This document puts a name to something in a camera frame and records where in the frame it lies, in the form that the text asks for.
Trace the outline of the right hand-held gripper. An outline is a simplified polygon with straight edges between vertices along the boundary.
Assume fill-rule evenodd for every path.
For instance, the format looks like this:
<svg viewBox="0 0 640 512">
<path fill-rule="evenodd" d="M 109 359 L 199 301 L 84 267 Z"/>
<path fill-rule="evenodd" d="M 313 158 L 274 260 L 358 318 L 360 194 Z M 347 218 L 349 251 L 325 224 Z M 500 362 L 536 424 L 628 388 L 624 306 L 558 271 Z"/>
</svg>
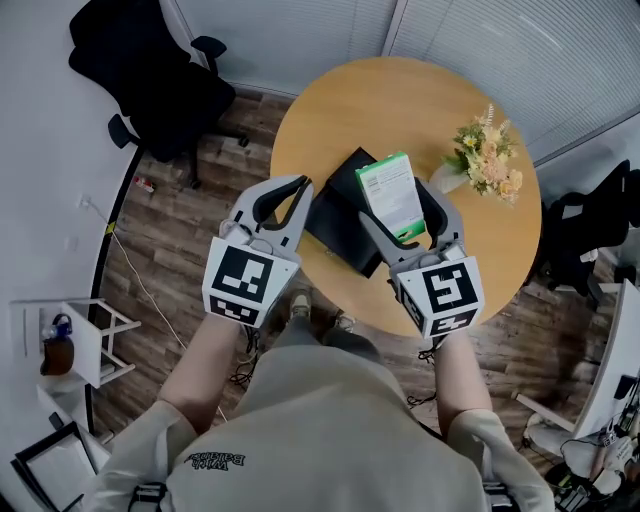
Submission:
<svg viewBox="0 0 640 512">
<path fill-rule="evenodd" d="M 464 226 L 458 209 L 430 183 L 414 181 L 434 250 L 426 251 L 417 242 L 401 243 L 375 216 L 359 212 L 358 217 L 390 267 L 396 300 L 423 338 L 438 338 L 474 325 L 485 297 L 476 258 L 462 245 Z"/>
</svg>

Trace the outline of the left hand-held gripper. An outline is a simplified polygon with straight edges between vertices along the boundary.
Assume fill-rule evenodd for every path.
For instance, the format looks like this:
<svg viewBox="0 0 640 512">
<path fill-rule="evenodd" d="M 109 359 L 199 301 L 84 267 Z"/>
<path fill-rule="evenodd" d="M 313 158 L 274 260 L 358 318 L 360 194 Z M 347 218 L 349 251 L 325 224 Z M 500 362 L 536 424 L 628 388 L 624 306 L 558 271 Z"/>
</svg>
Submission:
<svg viewBox="0 0 640 512">
<path fill-rule="evenodd" d="M 205 311 L 260 327 L 300 268 L 297 254 L 314 188 L 305 175 L 270 178 L 246 189 L 212 239 L 202 294 Z M 289 197 L 281 222 L 270 219 Z"/>
</svg>

